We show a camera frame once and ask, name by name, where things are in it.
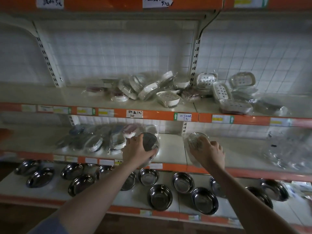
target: brown floor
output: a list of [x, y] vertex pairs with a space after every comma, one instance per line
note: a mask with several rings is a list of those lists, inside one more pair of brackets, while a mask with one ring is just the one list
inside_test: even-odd
[[[9, 174], [16, 164], [0, 163], [0, 180]], [[0, 203], [0, 233], [24, 234], [55, 209]], [[203, 224], [166, 221], [151, 218], [107, 214], [96, 234], [142, 234], [142, 233], [187, 233], [187, 234], [244, 234], [241, 229], [223, 228]]]

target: forearm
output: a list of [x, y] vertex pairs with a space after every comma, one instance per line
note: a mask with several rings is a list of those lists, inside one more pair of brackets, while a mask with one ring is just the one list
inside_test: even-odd
[[55, 215], [68, 233], [94, 233], [134, 169], [131, 164], [119, 165], [105, 179], [99, 180], [63, 205]]
[[247, 233], [297, 233], [284, 219], [218, 166], [209, 169]]

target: person's left hand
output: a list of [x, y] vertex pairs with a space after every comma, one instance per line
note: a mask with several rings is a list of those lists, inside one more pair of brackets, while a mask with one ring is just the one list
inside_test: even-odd
[[145, 163], [150, 157], [157, 153], [158, 149], [146, 152], [143, 147], [143, 134], [138, 137], [127, 139], [127, 145], [123, 148], [123, 163], [131, 164], [134, 169]]

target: blue sleeve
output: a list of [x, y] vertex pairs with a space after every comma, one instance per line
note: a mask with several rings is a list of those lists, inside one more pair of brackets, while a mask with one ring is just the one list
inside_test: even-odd
[[43, 220], [27, 234], [68, 234], [65, 228], [60, 224], [56, 217], [51, 217]]

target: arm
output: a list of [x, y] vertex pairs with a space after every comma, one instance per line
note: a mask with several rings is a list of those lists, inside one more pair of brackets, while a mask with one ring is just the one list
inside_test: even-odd
[[66, 202], [53, 214], [54, 218], [58, 218], [68, 234], [94, 233], [128, 176], [156, 152], [157, 149], [144, 150], [143, 134], [132, 137], [123, 149], [123, 163]]
[[241, 186], [225, 171], [225, 153], [216, 141], [200, 137], [203, 150], [191, 154], [216, 179], [247, 233], [297, 233], [284, 219]]

